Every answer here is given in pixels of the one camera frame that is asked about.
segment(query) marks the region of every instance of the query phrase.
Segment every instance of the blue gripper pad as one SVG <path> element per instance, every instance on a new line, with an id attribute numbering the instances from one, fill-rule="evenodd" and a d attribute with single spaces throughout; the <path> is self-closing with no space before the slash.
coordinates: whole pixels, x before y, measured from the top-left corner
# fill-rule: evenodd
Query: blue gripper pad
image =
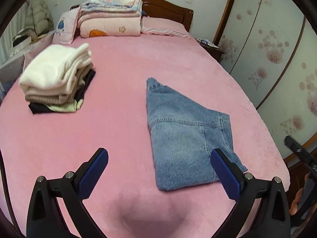
<path id="1" fill-rule="evenodd" d="M 223 188 L 228 197 L 236 202 L 241 197 L 241 192 L 244 188 L 244 180 L 242 178 L 242 171 L 229 159 L 220 149 L 214 149 L 210 154 L 210 163 L 215 170 Z"/>
<path id="2" fill-rule="evenodd" d="M 82 174 L 77 187 L 79 199 L 85 200 L 90 197 L 101 174 L 108 164 L 108 160 L 108 152 L 105 149 L 100 148 L 88 162 L 83 163 L 77 170 L 77 172 L 81 171 L 79 174 Z"/>

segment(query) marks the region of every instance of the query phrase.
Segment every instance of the paper on nightstand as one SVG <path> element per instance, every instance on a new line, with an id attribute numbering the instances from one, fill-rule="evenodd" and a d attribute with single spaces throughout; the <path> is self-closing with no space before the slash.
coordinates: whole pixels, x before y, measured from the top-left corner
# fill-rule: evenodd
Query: paper on nightstand
<path id="1" fill-rule="evenodd" d="M 210 47 L 219 48 L 219 47 L 217 47 L 216 45 L 214 45 L 212 42 L 210 42 L 208 39 L 196 38 L 196 40 L 197 40 L 198 42 L 202 42 L 203 44 L 208 45 L 208 46 L 210 46 Z"/>

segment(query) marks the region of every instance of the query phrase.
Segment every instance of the pink blanket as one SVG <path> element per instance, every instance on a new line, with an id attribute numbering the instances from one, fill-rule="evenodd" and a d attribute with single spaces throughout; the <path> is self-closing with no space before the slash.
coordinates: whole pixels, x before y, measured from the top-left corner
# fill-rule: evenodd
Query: pink blanket
<path id="1" fill-rule="evenodd" d="M 148 77 L 229 114 L 235 153 L 249 172 L 261 179 L 279 176 L 288 189 L 287 168 L 254 106 L 195 39 L 78 37 L 71 46 L 85 42 L 97 73 L 78 112 L 33 115 L 17 83 L 0 107 L 0 146 L 24 234 L 36 178 L 75 171 L 99 147 L 108 150 L 109 164 L 84 204 L 107 237 L 210 238 L 219 228 L 235 204 L 220 182 L 173 192 L 156 187 L 146 121 Z M 8 217 L 1 192 L 0 207 Z M 78 234 L 63 204 L 61 208 L 70 230 Z"/>

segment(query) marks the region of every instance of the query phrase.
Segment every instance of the puffer jacket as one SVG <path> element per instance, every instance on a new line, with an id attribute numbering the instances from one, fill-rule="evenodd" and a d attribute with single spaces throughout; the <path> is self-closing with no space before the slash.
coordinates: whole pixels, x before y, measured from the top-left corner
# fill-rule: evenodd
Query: puffer jacket
<path id="1" fill-rule="evenodd" d="M 53 17 L 44 0 L 29 0 L 24 28 L 32 28 L 37 35 L 54 30 Z"/>

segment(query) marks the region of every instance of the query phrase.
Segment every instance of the light switch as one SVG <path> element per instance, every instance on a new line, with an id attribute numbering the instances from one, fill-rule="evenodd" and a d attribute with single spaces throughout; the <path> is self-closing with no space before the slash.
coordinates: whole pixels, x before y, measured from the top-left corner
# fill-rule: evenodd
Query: light switch
<path id="1" fill-rule="evenodd" d="M 193 0 L 186 0 L 187 3 L 191 3 Z"/>

